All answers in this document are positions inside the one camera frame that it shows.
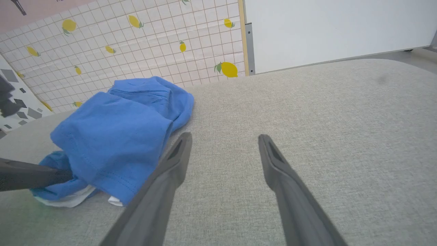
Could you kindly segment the blue garment with white trim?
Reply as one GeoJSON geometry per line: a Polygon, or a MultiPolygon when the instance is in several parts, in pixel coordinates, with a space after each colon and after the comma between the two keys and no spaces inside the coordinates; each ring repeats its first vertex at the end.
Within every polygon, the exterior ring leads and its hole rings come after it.
{"type": "Polygon", "coordinates": [[[40,165],[72,171],[73,178],[31,189],[32,195],[47,206],[72,208],[102,191],[112,205],[128,205],[194,104],[191,93],[160,77],[116,80],[50,134],[60,151],[40,165]]]}

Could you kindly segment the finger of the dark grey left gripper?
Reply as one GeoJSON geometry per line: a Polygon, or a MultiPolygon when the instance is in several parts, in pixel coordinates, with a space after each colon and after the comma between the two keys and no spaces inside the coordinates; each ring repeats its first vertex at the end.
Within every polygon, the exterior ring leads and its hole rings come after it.
{"type": "Polygon", "coordinates": [[[44,188],[72,178],[70,170],[0,158],[0,192],[44,188]]]}

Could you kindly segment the white board panel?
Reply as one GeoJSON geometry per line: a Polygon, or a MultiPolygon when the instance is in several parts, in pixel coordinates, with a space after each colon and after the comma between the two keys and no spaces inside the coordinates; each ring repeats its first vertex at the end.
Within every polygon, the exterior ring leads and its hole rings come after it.
{"type": "Polygon", "coordinates": [[[429,46],[437,0],[245,0],[257,73],[429,46]]]}

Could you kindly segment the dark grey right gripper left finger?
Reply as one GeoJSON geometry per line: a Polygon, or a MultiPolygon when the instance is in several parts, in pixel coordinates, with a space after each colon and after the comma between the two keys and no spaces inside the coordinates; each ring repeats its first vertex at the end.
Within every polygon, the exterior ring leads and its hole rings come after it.
{"type": "Polygon", "coordinates": [[[99,246],[162,246],[176,189],[184,182],[192,134],[182,133],[99,246]]]}

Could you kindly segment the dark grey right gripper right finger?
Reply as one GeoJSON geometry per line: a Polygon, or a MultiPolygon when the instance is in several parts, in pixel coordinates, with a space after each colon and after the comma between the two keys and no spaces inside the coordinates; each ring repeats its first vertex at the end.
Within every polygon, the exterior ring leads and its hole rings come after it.
{"type": "Polygon", "coordinates": [[[287,246],[348,246],[317,200],[266,134],[258,137],[264,179],[275,193],[287,246]]]}

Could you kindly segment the grey metal bracket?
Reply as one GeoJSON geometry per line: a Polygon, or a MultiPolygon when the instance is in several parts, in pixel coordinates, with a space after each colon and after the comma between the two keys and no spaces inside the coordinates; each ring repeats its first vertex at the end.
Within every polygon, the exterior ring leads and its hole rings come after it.
{"type": "Polygon", "coordinates": [[[253,50],[253,29],[252,29],[252,23],[245,24],[245,46],[246,46],[246,53],[247,53],[247,72],[248,76],[253,76],[256,74],[255,69],[255,57],[254,57],[254,50],[253,50]]]}

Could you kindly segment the lemon print tile panel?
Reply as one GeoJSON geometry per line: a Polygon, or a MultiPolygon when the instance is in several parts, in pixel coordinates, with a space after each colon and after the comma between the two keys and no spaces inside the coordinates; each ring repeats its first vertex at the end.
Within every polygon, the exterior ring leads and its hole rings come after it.
{"type": "Polygon", "coordinates": [[[115,80],[245,76],[242,0],[0,0],[0,54],[54,112],[115,80]]]}

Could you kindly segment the white grey terrazzo pattern panel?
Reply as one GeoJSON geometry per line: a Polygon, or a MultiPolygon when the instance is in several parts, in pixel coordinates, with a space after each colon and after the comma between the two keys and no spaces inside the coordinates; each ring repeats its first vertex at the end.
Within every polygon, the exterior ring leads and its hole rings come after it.
{"type": "Polygon", "coordinates": [[[8,81],[13,88],[10,101],[20,106],[20,109],[10,116],[4,117],[0,113],[1,130],[10,132],[28,122],[54,114],[34,95],[1,54],[0,77],[8,81]]]}

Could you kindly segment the beige wooden trim strip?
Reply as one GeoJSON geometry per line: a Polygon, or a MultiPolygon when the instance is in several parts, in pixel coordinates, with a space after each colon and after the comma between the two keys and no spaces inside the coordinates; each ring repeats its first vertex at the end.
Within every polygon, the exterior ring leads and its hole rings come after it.
{"type": "Polygon", "coordinates": [[[248,51],[247,51],[247,37],[246,37],[246,18],[245,18],[245,9],[244,9],[244,0],[238,0],[238,8],[239,8],[239,21],[241,28],[241,37],[242,37],[242,51],[244,55],[244,71],[245,76],[250,75],[249,71],[249,59],[248,59],[248,51]]]}

